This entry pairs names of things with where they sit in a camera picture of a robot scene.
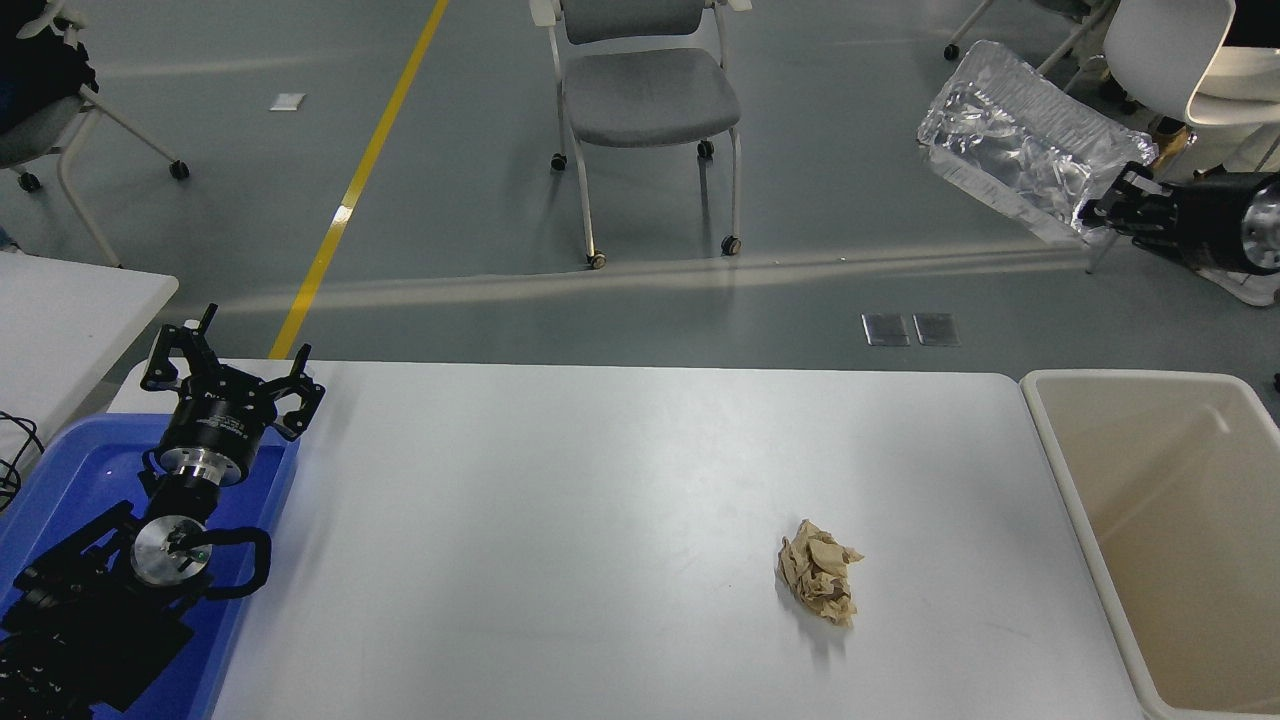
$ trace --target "chair backrest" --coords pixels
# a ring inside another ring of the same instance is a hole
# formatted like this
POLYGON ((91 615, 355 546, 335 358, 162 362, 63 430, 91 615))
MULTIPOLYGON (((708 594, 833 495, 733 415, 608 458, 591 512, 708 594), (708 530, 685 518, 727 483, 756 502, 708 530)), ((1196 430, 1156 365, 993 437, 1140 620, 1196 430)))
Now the chair backrest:
POLYGON ((561 0, 564 35, 573 45, 646 35, 691 35, 704 0, 561 0))
POLYGON ((1192 100, 1234 15, 1235 0, 1121 0, 1103 41, 1111 74, 1156 113, 1204 124, 1192 100))

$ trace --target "metal plate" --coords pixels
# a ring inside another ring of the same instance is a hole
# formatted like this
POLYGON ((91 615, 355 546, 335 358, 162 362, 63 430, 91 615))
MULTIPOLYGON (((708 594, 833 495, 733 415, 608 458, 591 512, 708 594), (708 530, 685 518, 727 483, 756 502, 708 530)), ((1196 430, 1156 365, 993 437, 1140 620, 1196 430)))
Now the metal plate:
POLYGON ((306 92, 282 92, 275 96, 275 102, 271 104, 271 111, 292 113, 302 105, 302 99, 306 96, 306 92))
POLYGON ((864 313, 863 329, 867 331, 867 345, 886 347, 911 345, 902 316, 896 313, 864 313))
POLYGON ((920 345, 934 347, 959 347, 960 333, 956 332, 955 319, 948 313, 916 313, 915 334, 920 338, 920 345))

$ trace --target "trash bin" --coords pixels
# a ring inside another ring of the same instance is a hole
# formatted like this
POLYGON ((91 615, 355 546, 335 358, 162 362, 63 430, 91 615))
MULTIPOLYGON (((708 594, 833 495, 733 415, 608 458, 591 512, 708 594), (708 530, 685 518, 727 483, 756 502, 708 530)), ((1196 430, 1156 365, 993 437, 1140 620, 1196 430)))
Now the trash bin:
POLYGON ((1021 387, 1148 716, 1280 719, 1280 430, 1253 389, 1146 370, 1021 387))

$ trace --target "gray chair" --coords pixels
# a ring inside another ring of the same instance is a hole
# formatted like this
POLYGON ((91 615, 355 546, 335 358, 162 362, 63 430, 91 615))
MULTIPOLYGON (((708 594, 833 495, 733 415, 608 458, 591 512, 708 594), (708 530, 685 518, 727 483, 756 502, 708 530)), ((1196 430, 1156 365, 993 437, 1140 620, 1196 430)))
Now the gray chair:
MULTIPOLYGON (((64 38, 69 45, 74 46, 78 42, 78 32, 84 27, 84 20, 77 13, 63 10, 61 5, 61 1, 50 3, 51 10, 45 17, 32 20, 28 27, 24 27, 18 33, 18 37, 29 37, 44 29, 45 24, 54 22, 55 18, 60 18, 65 20, 67 27, 64 38)), ((45 155, 59 155, 58 182, 63 186, 67 200, 72 204, 84 227, 88 228, 93 241, 97 242, 102 255, 106 256, 108 264, 119 268, 122 266, 119 255, 111 249, 102 229, 93 222, 93 218, 88 214, 88 209, 69 181, 72 161, 88 140, 90 132, 97 124, 99 115, 106 115, 115 120, 120 127, 133 133, 138 140, 146 142, 152 150, 169 160, 169 174, 174 179, 186 179, 191 176, 187 164, 179 160, 177 155, 157 143, 120 113, 104 105, 102 99, 87 87, 81 87, 79 95, 63 97, 46 105, 36 114, 0 135, 0 169, 9 169, 18 173, 18 186, 27 192, 36 192, 41 188, 40 178, 32 174, 26 164, 45 155), (59 146, 59 138, 74 124, 76 118, 79 115, 83 115, 83 119, 72 132, 69 142, 65 147, 59 146)))
POLYGON ((737 120, 741 109, 728 83, 728 47, 721 6, 749 10, 750 0, 530 0, 534 23, 548 28, 556 68, 561 150, 552 168, 567 165, 566 126, 573 141, 586 260, 594 269, 605 256, 595 247, 591 205, 586 186, 582 142, 605 147, 659 147, 698 143, 698 155, 709 160, 716 151, 710 137, 728 131, 733 145, 732 233, 721 250, 737 255, 742 249, 739 225, 741 200, 741 142, 737 120), (586 55, 561 64, 556 26, 563 22, 573 45, 620 37, 690 35, 703 13, 716 15, 721 58, 705 50, 673 47, 640 53, 586 55))

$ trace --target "white table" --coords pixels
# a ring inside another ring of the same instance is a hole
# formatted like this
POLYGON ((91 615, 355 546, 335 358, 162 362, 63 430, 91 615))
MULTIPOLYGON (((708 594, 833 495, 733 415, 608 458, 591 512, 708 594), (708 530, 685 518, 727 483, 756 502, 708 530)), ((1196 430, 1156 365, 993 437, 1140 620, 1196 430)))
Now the white table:
MULTIPOLYGON (((1007 378, 312 370, 215 719, 1142 717, 1007 378), (852 630, 774 577, 803 518, 852 630)), ((170 411, 140 372, 111 410, 170 411)))
MULTIPOLYGON (((169 275, 0 252, 0 410, 52 439, 177 290, 169 275)), ((23 439, 0 423, 0 457, 23 439)))

